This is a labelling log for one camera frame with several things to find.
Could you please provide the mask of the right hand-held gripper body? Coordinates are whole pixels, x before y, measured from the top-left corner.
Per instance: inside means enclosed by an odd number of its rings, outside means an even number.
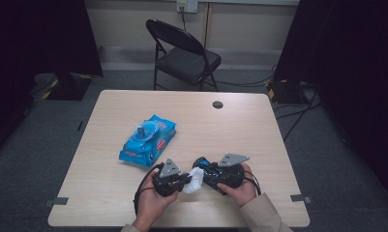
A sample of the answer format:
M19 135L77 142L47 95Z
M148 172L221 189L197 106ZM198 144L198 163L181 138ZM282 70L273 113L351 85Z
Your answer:
M234 189L239 188L244 179L244 168L241 162L249 159L248 156L226 153L217 163L219 169L218 183L223 183Z

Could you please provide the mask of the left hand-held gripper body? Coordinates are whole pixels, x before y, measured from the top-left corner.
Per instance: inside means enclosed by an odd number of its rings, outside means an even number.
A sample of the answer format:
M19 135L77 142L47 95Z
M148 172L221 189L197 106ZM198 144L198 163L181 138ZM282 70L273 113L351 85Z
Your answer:
M179 181L180 168L172 159L167 159L160 164L159 171L153 178L154 189L162 197L168 197L175 191L181 191Z

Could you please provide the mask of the white wet wipe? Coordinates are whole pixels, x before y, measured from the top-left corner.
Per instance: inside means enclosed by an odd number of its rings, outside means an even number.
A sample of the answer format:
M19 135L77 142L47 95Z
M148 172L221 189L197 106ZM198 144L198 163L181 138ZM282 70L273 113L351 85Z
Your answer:
M189 184L191 184L191 191L184 191L187 194L194 193L201 189L204 171L199 167L195 167L189 172L189 176L192 176L192 180L189 182Z

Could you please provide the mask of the blue toy car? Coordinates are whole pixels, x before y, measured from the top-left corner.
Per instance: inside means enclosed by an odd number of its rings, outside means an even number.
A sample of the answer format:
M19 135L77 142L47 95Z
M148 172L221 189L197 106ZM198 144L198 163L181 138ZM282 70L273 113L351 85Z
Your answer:
M226 195L226 192L218 187L218 183L222 183L227 186L231 186L234 183L234 178L228 174L226 168L218 167L215 162L210 162L205 157L197 159L194 162L193 167L202 169L203 182L222 195Z

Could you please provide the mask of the blue wet wipes pack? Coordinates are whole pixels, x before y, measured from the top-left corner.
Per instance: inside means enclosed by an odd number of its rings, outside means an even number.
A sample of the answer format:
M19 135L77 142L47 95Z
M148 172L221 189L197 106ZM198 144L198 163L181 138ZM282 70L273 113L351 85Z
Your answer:
M176 124L157 115L137 125L119 153L119 160L152 166L176 133Z

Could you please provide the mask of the person's right hand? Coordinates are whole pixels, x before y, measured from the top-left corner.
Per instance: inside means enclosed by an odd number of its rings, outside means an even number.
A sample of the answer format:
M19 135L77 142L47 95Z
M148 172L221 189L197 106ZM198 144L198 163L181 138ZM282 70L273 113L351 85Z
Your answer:
M257 197L256 186L253 184L252 170L244 162L241 165L244 168L245 180L239 188L231 188L223 183L218 183L218 188L231 196L239 207L246 205Z

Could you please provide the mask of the person's left hand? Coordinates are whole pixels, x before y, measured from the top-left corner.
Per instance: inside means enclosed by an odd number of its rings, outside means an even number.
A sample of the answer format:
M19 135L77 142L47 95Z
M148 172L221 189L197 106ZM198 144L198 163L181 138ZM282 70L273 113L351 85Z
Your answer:
M160 196L154 189L153 177L156 172L149 174L144 184L142 192L138 197L138 208L136 219L132 226L140 232L148 232L155 221L164 213L166 208L176 201L178 192L173 192L168 197Z

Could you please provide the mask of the grey tape strip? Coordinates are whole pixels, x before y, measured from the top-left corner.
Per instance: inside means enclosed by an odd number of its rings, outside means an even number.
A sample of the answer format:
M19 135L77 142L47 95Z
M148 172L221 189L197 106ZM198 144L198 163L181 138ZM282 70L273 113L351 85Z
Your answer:
M312 198L310 196L305 196L303 194L293 194L290 195L292 202L304 202L306 204L310 204L313 202Z
M52 199L47 199L43 206L52 208L54 205L66 205L68 201L68 197L54 197Z

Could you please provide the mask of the black stand base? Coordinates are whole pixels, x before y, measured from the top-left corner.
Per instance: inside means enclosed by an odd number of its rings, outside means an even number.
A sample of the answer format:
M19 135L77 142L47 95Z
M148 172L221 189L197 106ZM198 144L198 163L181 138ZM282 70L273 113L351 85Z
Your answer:
M68 78L57 78L43 95L45 100L81 101L92 82L89 75L71 74Z
M280 104L307 104L308 99L299 85L287 80L269 80L265 87L271 102Z

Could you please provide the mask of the black folding chair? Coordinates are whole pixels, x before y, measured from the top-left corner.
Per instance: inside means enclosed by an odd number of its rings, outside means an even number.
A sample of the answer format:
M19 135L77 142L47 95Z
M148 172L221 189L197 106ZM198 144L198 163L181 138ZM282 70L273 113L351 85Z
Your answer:
M173 76L202 90L208 84L219 91L213 72L222 57L203 45L189 32L157 19L148 19L145 26L156 42L153 89L164 88L158 83L158 71Z

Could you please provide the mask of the black curtain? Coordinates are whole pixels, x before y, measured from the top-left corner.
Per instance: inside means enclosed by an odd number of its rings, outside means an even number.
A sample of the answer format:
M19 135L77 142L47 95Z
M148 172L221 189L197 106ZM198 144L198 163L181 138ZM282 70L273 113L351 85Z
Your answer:
M85 0L0 0L0 146L28 109L39 73L103 74Z
M318 85L388 192L388 0L299 0L275 78Z

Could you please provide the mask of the white wall power outlet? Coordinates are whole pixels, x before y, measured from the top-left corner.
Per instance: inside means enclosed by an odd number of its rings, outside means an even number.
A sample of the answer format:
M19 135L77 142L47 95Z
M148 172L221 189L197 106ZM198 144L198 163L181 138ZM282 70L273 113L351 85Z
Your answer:
M198 2L196 0L177 0L176 11L178 13L196 14L198 11Z

